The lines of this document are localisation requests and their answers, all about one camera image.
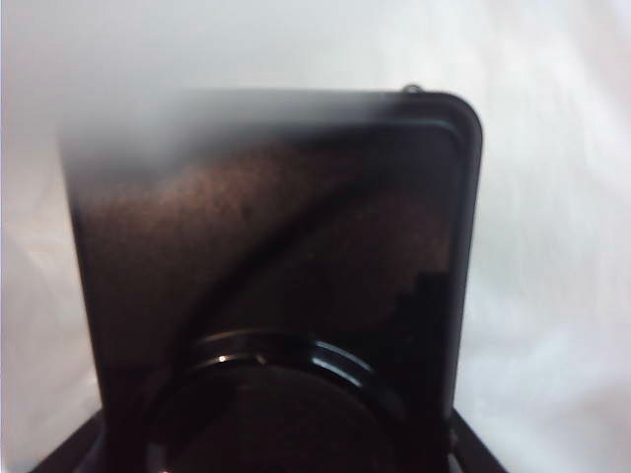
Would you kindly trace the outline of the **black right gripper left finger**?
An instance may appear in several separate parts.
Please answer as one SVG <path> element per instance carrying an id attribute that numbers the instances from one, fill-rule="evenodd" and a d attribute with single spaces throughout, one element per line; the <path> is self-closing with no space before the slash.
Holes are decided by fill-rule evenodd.
<path id="1" fill-rule="evenodd" d="M 97 411 L 61 445 L 55 448 L 32 471 L 45 472 L 104 472 L 105 427 L 103 412 Z"/>

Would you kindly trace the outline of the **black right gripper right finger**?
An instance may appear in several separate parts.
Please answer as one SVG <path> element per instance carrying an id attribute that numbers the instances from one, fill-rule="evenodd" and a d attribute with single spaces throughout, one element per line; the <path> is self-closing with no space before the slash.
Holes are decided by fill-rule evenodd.
<path id="1" fill-rule="evenodd" d="M 456 409 L 449 420 L 449 441 L 450 473 L 508 472 Z"/>

